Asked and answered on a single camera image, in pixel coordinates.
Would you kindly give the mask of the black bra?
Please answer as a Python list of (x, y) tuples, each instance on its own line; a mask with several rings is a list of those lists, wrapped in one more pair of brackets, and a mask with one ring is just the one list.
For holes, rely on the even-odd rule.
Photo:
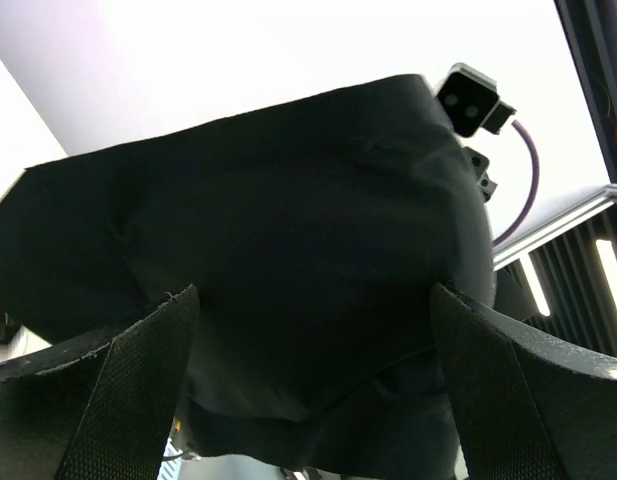
[(435, 93), (396, 75), (28, 168), (0, 201), (0, 308), (58, 343), (194, 286), (197, 454), (450, 479), (430, 294), (492, 304), (496, 277)]

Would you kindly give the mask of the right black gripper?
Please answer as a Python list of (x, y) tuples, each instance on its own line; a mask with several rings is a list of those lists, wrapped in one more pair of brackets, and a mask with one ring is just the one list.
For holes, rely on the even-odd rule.
[(488, 157), (469, 146), (464, 146), (462, 150), (472, 164), (473, 171), (477, 179), (477, 186), (479, 187), (484, 202), (487, 203), (490, 201), (498, 187), (498, 184), (488, 175), (490, 160)]

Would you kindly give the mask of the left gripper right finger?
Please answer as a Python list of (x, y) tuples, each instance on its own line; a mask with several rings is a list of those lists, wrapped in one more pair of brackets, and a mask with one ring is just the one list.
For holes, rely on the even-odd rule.
[(441, 284), (431, 320), (472, 479), (617, 479), (617, 358)]

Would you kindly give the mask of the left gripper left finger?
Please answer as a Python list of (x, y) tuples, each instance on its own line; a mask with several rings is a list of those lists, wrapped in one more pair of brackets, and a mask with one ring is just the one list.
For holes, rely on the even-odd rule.
[(188, 286), (130, 322), (0, 363), (0, 480), (157, 478), (198, 314)]

